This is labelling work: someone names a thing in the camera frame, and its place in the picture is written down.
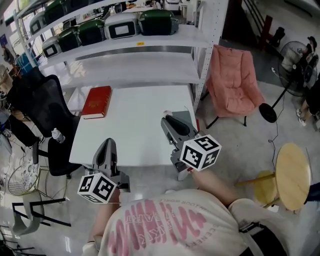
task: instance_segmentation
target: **white metal shelf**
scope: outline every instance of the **white metal shelf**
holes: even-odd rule
[[[87,5],[83,8],[80,8],[78,10],[75,10],[59,19],[57,19],[56,21],[48,24],[47,26],[45,26],[43,29],[39,30],[37,33],[35,33],[33,36],[31,36],[28,40],[26,40],[24,42],[25,45],[27,45],[28,43],[30,43],[31,41],[35,40],[37,37],[39,37],[41,34],[43,34],[44,32],[46,32],[47,30],[53,28],[54,26],[68,20],[68,19],[71,19],[77,15],[80,15],[80,14],[86,14],[87,12],[93,10],[93,9],[98,9],[100,7],[103,7],[103,6],[108,6],[108,5],[111,5],[111,4],[116,4],[116,3],[119,3],[119,0],[104,0],[104,1],[100,1],[100,2],[96,2],[96,3],[93,3],[93,4],[90,4],[90,5]]]
[[[180,25],[177,33],[173,35],[153,35],[143,36],[139,34],[133,37],[121,38],[116,40],[105,40],[95,44],[80,46],[78,48],[62,52],[56,56],[46,59],[39,66],[40,70],[56,65],[61,62],[74,60],[81,56],[101,53],[105,51],[125,49],[132,47],[147,47],[147,46],[185,46],[207,48],[207,43],[204,34],[193,25]]]
[[[45,4],[46,2],[49,2],[49,0],[44,0],[44,1],[30,0],[29,3],[26,5],[26,7],[16,14],[16,18],[18,19],[25,16],[25,14],[28,13],[33,7],[41,4]]]
[[[197,84],[200,78],[189,53],[133,52],[87,58],[51,66],[44,74],[56,74],[62,88],[113,86],[129,83]]]

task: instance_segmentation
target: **stool leg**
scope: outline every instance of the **stool leg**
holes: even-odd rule
[[[209,95],[209,92],[207,91],[207,92],[200,98],[200,101],[203,101],[208,95]]]
[[[219,116],[217,116],[217,117],[206,127],[206,129],[209,129],[218,119],[219,119]]]
[[[263,208],[268,208],[269,206],[272,206],[279,201],[280,201],[280,198],[277,198],[277,199],[273,200],[272,202],[266,204]]]
[[[242,186],[242,185],[246,185],[246,184],[251,184],[251,183],[256,183],[256,182],[262,182],[262,181],[265,181],[265,180],[268,180],[268,179],[272,179],[275,177],[275,173],[273,174],[270,174],[268,176],[264,176],[264,177],[261,177],[261,178],[255,178],[255,179],[251,179],[251,180],[247,180],[247,181],[241,181],[241,182],[238,182],[236,184],[234,184],[235,186]]]

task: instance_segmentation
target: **white table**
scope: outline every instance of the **white table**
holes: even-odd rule
[[[146,6],[135,6],[130,9],[126,9],[123,11],[123,13],[140,13],[140,12],[145,12],[152,10],[153,7],[146,7]]]
[[[88,94],[93,86],[75,88],[66,106],[71,112],[81,112],[85,106]]]
[[[148,86],[114,89],[104,118],[81,118],[69,161],[91,166],[99,146],[115,140],[119,166],[172,165],[174,147],[161,128],[163,112],[190,111],[196,118],[187,85]]]

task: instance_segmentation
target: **pink graphic print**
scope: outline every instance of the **pink graphic print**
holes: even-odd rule
[[[195,213],[191,209],[187,212],[184,207],[179,206],[180,223],[171,204],[160,202],[159,205],[174,245],[178,243],[177,235],[180,235],[179,238],[182,240],[187,239],[188,230],[193,237],[200,235],[199,229],[202,229],[206,222],[201,213]],[[125,211],[125,224],[121,219],[117,220],[115,230],[111,231],[107,238],[107,246],[113,254],[129,256],[129,242],[135,250],[145,249],[147,241],[151,244],[167,242],[165,227],[155,203],[152,200],[145,200],[144,208],[143,203],[138,202],[131,206],[131,212]],[[179,234],[175,234],[170,217]],[[192,224],[196,224],[199,229],[194,228]]]

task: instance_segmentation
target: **wall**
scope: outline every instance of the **wall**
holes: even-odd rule
[[[1,13],[0,19],[3,20],[2,25],[0,25],[0,36],[5,34],[5,37],[8,41],[7,48],[11,51],[12,54],[13,54],[13,48],[12,48],[12,45],[10,42],[10,37],[12,39],[16,39],[14,36],[14,32],[16,31],[16,25],[15,25],[15,23],[11,23],[9,26],[6,26],[5,20],[7,20],[9,17],[11,17],[13,15],[14,9],[15,9],[15,2],[14,1],[6,1],[0,7],[0,13]],[[9,70],[12,69],[12,66],[4,61],[2,49],[0,50],[0,64],[5,65]]]

